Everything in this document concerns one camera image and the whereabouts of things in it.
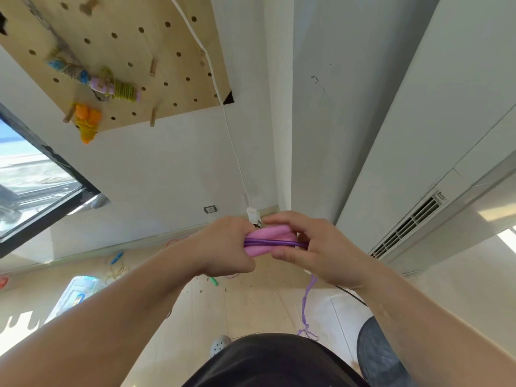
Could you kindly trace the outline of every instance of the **black window frame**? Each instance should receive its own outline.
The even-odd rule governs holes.
[[[50,146],[45,144],[43,140],[1,103],[0,119],[82,185],[81,188],[74,190],[70,195],[51,204],[29,220],[21,223],[13,230],[12,234],[9,234],[4,239],[0,238],[0,259],[2,259],[23,243],[61,220],[74,209],[100,194],[100,190],[73,168],[61,155],[58,155]]]

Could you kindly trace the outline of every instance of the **forearm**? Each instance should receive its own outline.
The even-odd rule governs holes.
[[[417,385],[514,385],[513,358],[391,269],[375,266],[357,292]]]
[[[194,275],[180,242],[52,320],[0,358],[10,386],[119,386]]]

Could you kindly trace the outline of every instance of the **hand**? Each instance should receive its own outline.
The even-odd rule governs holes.
[[[264,217],[265,224],[288,224],[299,233],[298,241],[310,242],[308,250],[281,247],[273,258],[309,270],[332,285],[351,289],[364,286],[378,261],[364,253],[325,219],[312,219],[297,212],[281,212]]]
[[[253,271],[256,264],[243,250],[243,240],[255,229],[246,219],[227,216],[184,240],[191,247],[197,274],[218,277]]]

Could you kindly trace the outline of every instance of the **wooden peg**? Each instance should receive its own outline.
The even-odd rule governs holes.
[[[158,60],[156,58],[152,58],[151,71],[149,72],[151,77],[156,77],[156,67],[157,66],[158,66]]]
[[[63,122],[64,123],[70,123],[70,121],[72,120],[74,112],[75,112],[75,105],[72,105],[72,107],[70,107],[70,110],[68,110],[68,114],[66,114],[65,117],[63,118]]]
[[[154,124],[156,123],[156,112],[158,111],[158,109],[156,107],[154,107],[152,109],[152,115],[151,115],[151,127],[154,127]]]
[[[99,4],[99,0],[88,0],[86,4],[79,5],[79,10],[86,16],[91,16],[94,8]]]

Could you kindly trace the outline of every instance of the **white croc shoe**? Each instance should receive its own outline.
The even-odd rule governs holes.
[[[231,344],[231,338],[229,338],[227,335],[221,335],[215,338],[210,349],[210,358],[223,350],[229,344]]]

